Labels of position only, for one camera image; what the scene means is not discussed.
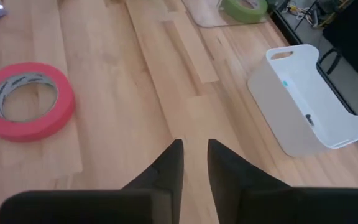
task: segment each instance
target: cable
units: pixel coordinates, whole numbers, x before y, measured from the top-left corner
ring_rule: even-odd
[[[311,18],[311,12],[309,11],[309,8],[299,8],[296,6],[296,3],[293,1],[290,1],[287,5],[287,8],[282,11],[283,13],[289,12],[291,15],[296,16],[296,19],[298,21],[302,20],[304,17],[308,21],[310,25],[313,25],[313,20]]]

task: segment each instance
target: wooden workbench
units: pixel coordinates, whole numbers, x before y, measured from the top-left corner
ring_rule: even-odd
[[[0,68],[59,68],[73,86],[76,115],[40,142],[0,139],[0,203],[30,189],[120,189],[178,138],[185,145],[181,223],[218,223],[206,166],[210,138],[290,185],[358,187],[358,143],[288,157],[247,89],[266,50],[286,45],[271,21],[202,29],[180,0],[4,5]],[[44,91],[18,93],[9,113],[44,108]]]

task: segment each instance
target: wooden tabletop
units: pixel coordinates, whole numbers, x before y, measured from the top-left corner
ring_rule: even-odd
[[[266,50],[286,45],[272,21],[199,28],[180,0],[4,6],[0,69],[20,62],[59,68],[74,89],[76,114],[40,142],[0,139],[0,204],[30,189],[120,189],[174,139],[185,147],[181,223],[218,223],[210,138],[290,185],[358,187],[358,143],[289,157],[250,94],[247,78]],[[33,116],[49,105],[45,88],[26,88],[7,113]]]

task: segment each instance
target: electrical wires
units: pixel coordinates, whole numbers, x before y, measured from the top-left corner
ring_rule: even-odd
[[[296,19],[298,21],[305,18],[310,25],[313,25],[313,20],[311,18],[311,10],[308,7],[300,8],[296,6],[296,3],[294,1],[290,1],[287,7],[282,11],[282,13],[290,13],[296,16]]]
[[[318,11],[314,12],[314,21],[312,19],[313,11],[318,10],[318,9],[315,9],[315,8],[310,9],[309,7],[301,8],[301,7],[298,7],[296,5],[296,2],[294,2],[294,1],[290,1],[288,3],[287,7],[282,11],[282,13],[290,13],[290,14],[296,16],[296,19],[298,21],[300,21],[302,19],[306,19],[306,21],[308,21],[308,23],[313,27],[324,27],[334,20],[335,16],[337,15],[337,12],[343,10],[348,5],[348,3],[350,3],[350,0],[340,0],[339,2],[340,2],[340,5],[337,7],[337,10],[334,11],[333,13],[331,13],[323,21],[321,21],[320,19],[319,19],[319,21],[316,21],[316,19],[317,19],[316,12],[318,12]]]

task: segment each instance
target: green tape roll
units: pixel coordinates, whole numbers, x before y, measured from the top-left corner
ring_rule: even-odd
[[[244,6],[241,2],[246,0],[222,0],[221,7],[226,14],[233,17],[235,20],[243,23],[258,23],[267,11],[266,0],[255,0],[258,4],[257,8],[249,8]]]

